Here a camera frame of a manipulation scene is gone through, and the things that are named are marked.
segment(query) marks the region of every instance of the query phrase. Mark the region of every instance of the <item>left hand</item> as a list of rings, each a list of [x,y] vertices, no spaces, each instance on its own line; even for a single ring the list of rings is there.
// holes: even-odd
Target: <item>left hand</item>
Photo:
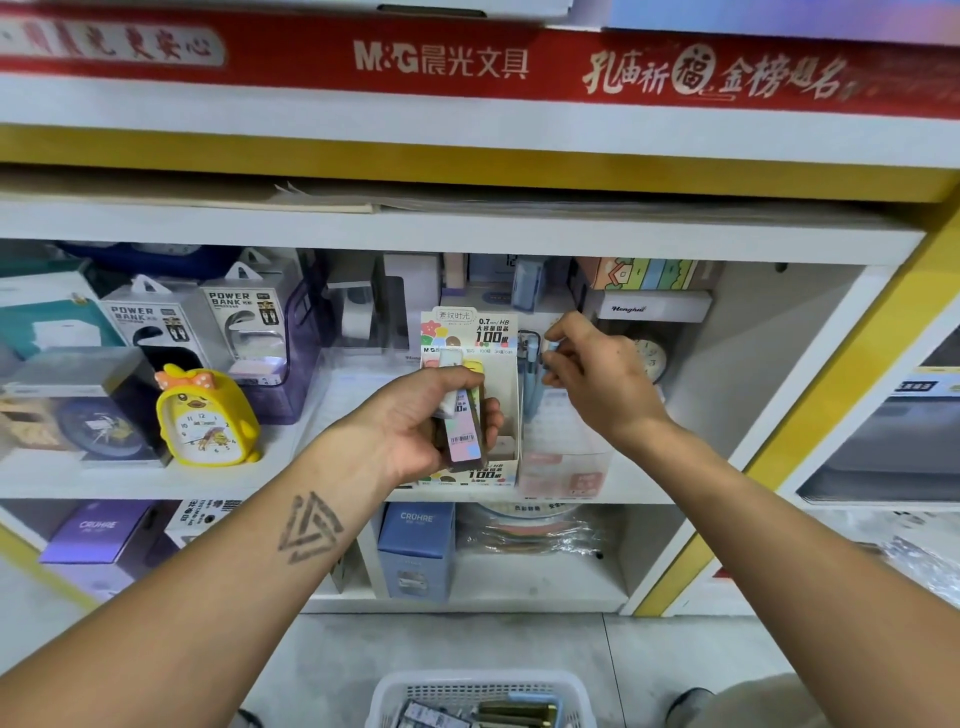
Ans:
[[[466,367],[420,369],[381,387],[335,426],[357,430],[356,435],[371,446],[369,457],[377,461],[385,486],[393,490],[446,467],[433,444],[431,416],[447,392],[477,387],[483,380],[482,374]],[[481,420],[487,447],[492,448],[503,426],[496,398],[484,401]]]

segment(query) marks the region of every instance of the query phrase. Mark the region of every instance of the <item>forearm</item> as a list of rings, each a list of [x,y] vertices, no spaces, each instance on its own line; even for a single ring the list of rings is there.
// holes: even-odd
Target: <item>forearm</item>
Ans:
[[[228,519],[0,678],[4,724],[226,725],[389,489],[345,456],[355,440],[328,431]]]
[[[960,613],[657,423],[628,455],[684,510],[837,728],[947,725]]]

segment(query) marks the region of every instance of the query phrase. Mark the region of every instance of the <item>red banner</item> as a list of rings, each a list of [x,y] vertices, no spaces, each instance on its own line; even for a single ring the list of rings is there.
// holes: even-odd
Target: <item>red banner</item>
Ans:
[[[960,118],[955,48],[382,15],[0,4],[0,71]]]

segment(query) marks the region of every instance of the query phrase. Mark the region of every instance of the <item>pants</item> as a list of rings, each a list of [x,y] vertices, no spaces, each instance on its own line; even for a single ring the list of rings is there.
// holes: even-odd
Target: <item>pants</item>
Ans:
[[[713,697],[688,728],[829,728],[796,675],[740,683]]]

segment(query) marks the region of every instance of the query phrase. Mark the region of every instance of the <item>gray floor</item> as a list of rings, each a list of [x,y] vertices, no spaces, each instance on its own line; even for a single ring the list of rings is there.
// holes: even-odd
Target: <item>gray floor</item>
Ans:
[[[80,616],[0,559],[0,671]],[[679,692],[715,692],[790,670],[755,619],[599,615],[304,615],[245,706],[267,728],[361,728],[388,672],[456,667],[566,669],[600,728],[654,728]]]

